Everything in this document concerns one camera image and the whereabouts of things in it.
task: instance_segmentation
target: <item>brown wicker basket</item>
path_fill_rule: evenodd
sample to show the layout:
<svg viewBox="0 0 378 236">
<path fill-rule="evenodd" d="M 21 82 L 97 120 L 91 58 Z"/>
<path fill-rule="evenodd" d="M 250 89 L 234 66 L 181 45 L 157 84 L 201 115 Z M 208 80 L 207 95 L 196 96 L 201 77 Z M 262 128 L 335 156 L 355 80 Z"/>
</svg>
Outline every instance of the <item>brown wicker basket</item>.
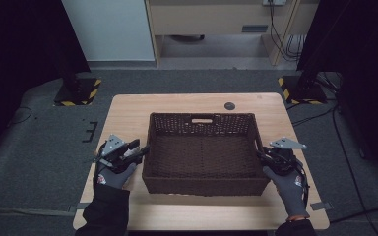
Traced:
<svg viewBox="0 0 378 236">
<path fill-rule="evenodd" d="M 152 194 L 260 196 L 270 181 L 254 114 L 152 113 L 148 144 Z"/>
</svg>

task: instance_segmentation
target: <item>hazard stripe tape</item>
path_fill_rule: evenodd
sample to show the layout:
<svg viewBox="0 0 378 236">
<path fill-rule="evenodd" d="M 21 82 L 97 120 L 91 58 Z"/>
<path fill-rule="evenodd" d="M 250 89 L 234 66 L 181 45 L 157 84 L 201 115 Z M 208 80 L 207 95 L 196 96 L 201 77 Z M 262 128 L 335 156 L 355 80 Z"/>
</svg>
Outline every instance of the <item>hazard stripe tape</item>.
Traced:
<svg viewBox="0 0 378 236">
<path fill-rule="evenodd" d="M 89 94 L 89 98 L 87 100 L 82 100 L 82 101 L 77 101 L 77 102 L 74 102 L 74 101 L 61 101 L 61 102 L 55 102 L 54 105 L 56 106 L 75 106 L 75 105 L 89 105 L 91 104 L 93 101 L 94 101 L 94 98 L 97 94 L 97 90 L 99 89 L 99 85 L 101 83 L 101 80 L 100 79 L 97 79 L 95 82 L 94 82 L 94 86 L 93 86 L 93 89 L 91 91 L 91 93 Z"/>
<path fill-rule="evenodd" d="M 306 103 L 306 104 L 323 104 L 323 102 L 315 99 L 292 99 L 290 97 L 290 92 L 287 89 L 286 84 L 284 83 L 284 78 L 279 78 L 278 79 L 279 86 L 282 89 L 284 99 L 286 100 L 287 103 L 292 103 L 292 104 L 299 104 L 299 103 Z"/>
</svg>

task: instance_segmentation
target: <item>black glove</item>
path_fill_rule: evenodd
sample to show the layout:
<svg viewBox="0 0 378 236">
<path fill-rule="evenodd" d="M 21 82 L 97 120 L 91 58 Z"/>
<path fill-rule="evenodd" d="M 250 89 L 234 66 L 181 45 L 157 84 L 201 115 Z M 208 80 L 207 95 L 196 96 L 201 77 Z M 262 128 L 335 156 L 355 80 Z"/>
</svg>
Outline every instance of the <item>black glove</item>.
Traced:
<svg viewBox="0 0 378 236">
<path fill-rule="evenodd" d="M 292 171 L 285 176 L 280 176 L 275 174 L 271 168 L 265 166 L 263 167 L 263 172 L 272 179 L 273 183 L 276 185 L 289 217 L 309 217 L 302 200 L 302 178 L 296 171 Z"/>
<path fill-rule="evenodd" d="M 97 165 L 97 183 L 107 185 L 115 189 L 122 189 L 125 182 L 127 182 L 128 178 L 130 178 L 136 168 L 136 163 L 131 163 L 124 172 L 115 174 L 106 165 L 99 163 Z"/>
</svg>

